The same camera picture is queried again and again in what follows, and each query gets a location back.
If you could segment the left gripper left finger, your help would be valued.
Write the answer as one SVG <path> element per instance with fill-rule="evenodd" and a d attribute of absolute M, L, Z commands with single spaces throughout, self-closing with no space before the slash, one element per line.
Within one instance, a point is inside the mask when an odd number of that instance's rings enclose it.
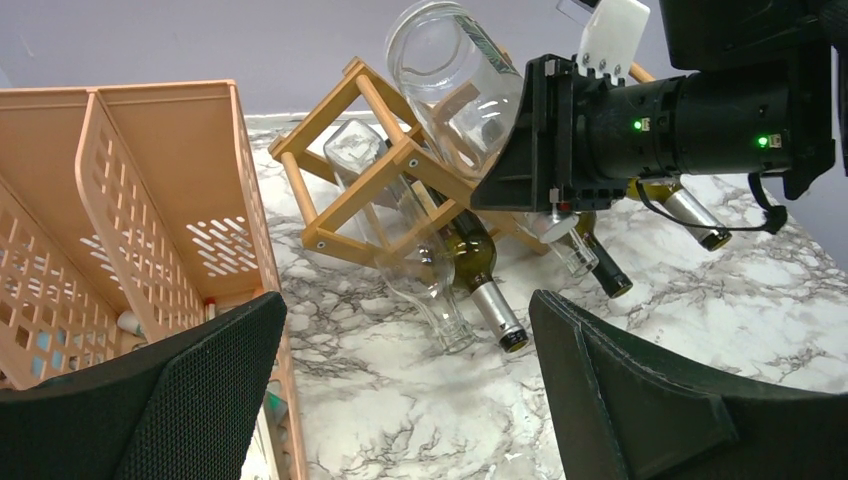
<path fill-rule="evenodd" d="M 287 309 L 265 293 L 102 364 L 1 394 L 5 479 L 237 479 Z"/>

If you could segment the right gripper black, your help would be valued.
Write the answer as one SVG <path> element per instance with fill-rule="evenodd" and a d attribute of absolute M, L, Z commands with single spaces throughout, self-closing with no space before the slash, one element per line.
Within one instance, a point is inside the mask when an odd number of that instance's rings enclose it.
<path fill-rule="evenodd" d="M 639 176 L 673 171 L 657 118 L 672 84 L 617 86 L 580 75 L 554 54 L 527 62 L 506 143 L 471 195 L 477 210 L 575 212 L 609 209 Z"/>

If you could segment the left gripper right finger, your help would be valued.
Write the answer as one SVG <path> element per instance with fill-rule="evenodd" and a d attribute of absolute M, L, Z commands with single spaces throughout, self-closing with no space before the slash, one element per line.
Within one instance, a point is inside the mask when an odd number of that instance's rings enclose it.
<path fill-rule="evenodd" d="M 547 290 L 529 303 L 569 479 L 843 479 L 847 397 L 695 362 Z"/>

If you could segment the green wine bottle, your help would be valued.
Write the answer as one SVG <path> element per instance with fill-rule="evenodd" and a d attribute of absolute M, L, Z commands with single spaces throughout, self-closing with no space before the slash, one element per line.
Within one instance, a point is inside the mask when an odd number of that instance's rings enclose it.
<path fill-rule="evenodd" d="M 598 260 L 592 274 L 605 294 L 610 299 L 615 299 L 626 294 L 632 288 L 633 283 L 597 239 L 595 235 L 596 221 L 597 215 L 594 211 L 581 212 L 576 225 L 576 232 Z"/>
<path fill-rule="evenodd" d="M 475 340 L 459 312 L 457 289 L 470 295 L 503 351 L 512 353 L 526 346 L 529 336 L 494 280 L 497 251 L 481 221 L 463 210 L 447 224 L 434 227 L 429 224 L 430 215 L 447 198 L 408 176 L 401 185 L 400 205 L 415 241 L 402 261 L 407 272 L 399 278 L 397 293 L 423 312 L 446 353 L 462 351 Z"/>
<path fill-rule="evenodd" d="M 718 229 L 723 224 L 679 180 L 647 183 L 632 179 L 626 195 L 634 201 L 641 200 L 638 185 L 642 186 L 649 200 L 661 205 L 674 219 L 693 224 L 693 227 L 685 226 L 685 229 L 706 251 L 716 251 L 732 239 L 729 231 Z"/>

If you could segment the round clear glass decanter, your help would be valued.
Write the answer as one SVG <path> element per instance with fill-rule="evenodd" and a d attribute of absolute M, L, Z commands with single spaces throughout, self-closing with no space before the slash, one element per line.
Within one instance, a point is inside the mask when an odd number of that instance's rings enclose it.
<path fill-rule="evenodd" d="M 386 43 L 391 79 L 438 158 L 475 190 L 506 143 L 524 77 L 456 1 L 418 1 L 400 14 Z M 563 242 L 569 212 L 508 212 L 540 243 Z"/>

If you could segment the clear round glass bottle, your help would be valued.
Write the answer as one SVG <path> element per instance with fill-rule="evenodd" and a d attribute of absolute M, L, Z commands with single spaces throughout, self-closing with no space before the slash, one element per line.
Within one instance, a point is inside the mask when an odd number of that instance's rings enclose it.
<path fill-rule="evenodd" d="M 323 145 L 325 159 L 345 191 L 375 172 L 388 151 L 380 134 L 359 119 L 345 121 Z M 379 188 L 354 221 L 374 250 L 375 266 L 389 289 L 418 309 L 443 352 L 454 354 L 471 346 L 476 336 L 451 287 L 452 257 L 405 176 L 395 175 Z"/>

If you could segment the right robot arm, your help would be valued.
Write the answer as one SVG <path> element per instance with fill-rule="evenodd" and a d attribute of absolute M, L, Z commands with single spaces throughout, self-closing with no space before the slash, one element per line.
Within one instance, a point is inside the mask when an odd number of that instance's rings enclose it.
<path fill-rule="evenodd" d="M 627 85 L 642 14 L 589 1 L 579 50 L 530 60 L 511 132 L 471 195 L 477 210 L 560 214 L 606 210 L 634 190 L 683 175 L 744 174 L 764 213 L 787 221 L 762 186 L 782 180 L 795 200 L 847 158 L 843 1 L 663 1 L 671 64 L 680 75 Z"/>

